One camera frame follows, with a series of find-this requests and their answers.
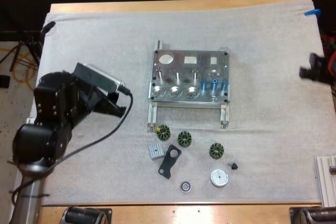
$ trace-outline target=round metal disc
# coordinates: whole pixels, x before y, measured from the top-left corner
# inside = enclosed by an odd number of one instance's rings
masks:
[[[191,190],[191,185],[189,182],[185,181],[181,184],[181,191],[184,193],[189,193]]]
[[[216,169],[211,173],[211,182],[215,186],[225,186],[229,181],[229,177],[227,173],[222,169]]]

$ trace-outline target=square hole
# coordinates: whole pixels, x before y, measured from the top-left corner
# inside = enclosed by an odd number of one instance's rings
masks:
[[[185,56],[184,64],[197,64],[197,58],[195,56]]]
[[[211,57],[210,64],[217,64],[217,57]]]

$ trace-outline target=table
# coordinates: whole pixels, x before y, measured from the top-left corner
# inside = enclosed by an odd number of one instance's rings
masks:
[[[97,12],[141,12],[141,11],[183,11],[210,10],[254,6],[298,0],[188,0],[153,2],[110,2],[110,3],[74,3],[52,4],[52,13],[97,13]],[[319,206],[320,203],[305,206]],[[236,205],[207,204],[200,202],[168,202],[167,204],[102,204],[100,207],[113,209],[113,223],[289,223],[289,207],[295,203]],[[43,206],[40,224],[58,223],[66,206]]]

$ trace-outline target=red object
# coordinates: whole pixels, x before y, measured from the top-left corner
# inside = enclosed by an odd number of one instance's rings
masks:
[[[335,61],[336,61],[336,51],[332,54],[332,56],[329,59],[329,63],[328,63],[329,72],[331,73],[331,75],[333,77],[335,77],[335,73],[334,73],[334,71],[331,68],[334,65]]]

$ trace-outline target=black cable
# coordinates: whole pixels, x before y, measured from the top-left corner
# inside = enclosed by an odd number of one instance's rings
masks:
[[[30,185],[31,185],[32,183],[34,183],[35,181],[37,181],[37,180],[43,178],[45,175],[47,175],[48,173],[50,173],[50,172],[55,168],[55,166],[59,165],[59,164],[62,163],[63,161],[67,160],[68,158],[74,156],[75,154],[77,154],[77,153],[79,153],[79,152],[81,152],[81,151],[83,151],[83,150],[85,150],[85,149],[87,149],[87,148],[89,148],[89,147],[91,147],[91,146],[93,146],[93,145],[95,145],[95,144],[100,143],[101,141],[107,139],[109,136],[111,136],[113,133],[115,133],[115,132],[119,129],[119,127],[122,125],[122,123],[125,121],[127,115],[130,113],[130,110],[131,110],[131,108],[132,108],[132,106],[133,106],[133,95],[132,95],[131,93],[128,93],[128,96],[131,98],[130,105],[129,105],[129,107],[128,107],[128,109],[127,109],[127,111],[126,111],[124,117],[121,119],[121,121],[118,123],[118,125],[117,125],[117,126],[110,132],[110,133],[108,133],[107,135],[101,137],[100,139],[98,139],[98,140],[96,140],[96,141],[94,141],[94,142],[92,142],[92,143],[89,143],[89,144],[87,144],[87,145],[84,145],[84,146],[82,146],[81,148],[79,148],[79,149],[77,149],[77,150],[75,150],[75,151],[69,153],[68,155],[66,155],[66,156],[64,156],[63,158],[61,158],[61,159],[59,159],[58,161],[56,161],[53,165],[51,165],[48,169],[46,169],[43,173],[41,173],[41,174],[40,174],[39,176],[37,176],[36,178],[34,178],[34,179],[30,180],[30,181],[27,181],[26,183],[23,183],[22,185],[18,186],[18,187],[13,191],[13,193],[12,193],[12,203],[13,203],[13,205],[15,206],[15,203],[16,203],[15,196],[18,195],[18,197],[19,197],[19,193],[20,193],[20,191],[21,191],[23,188],[25,188],[25,187],[27,187],[27,186],[30,186]]]

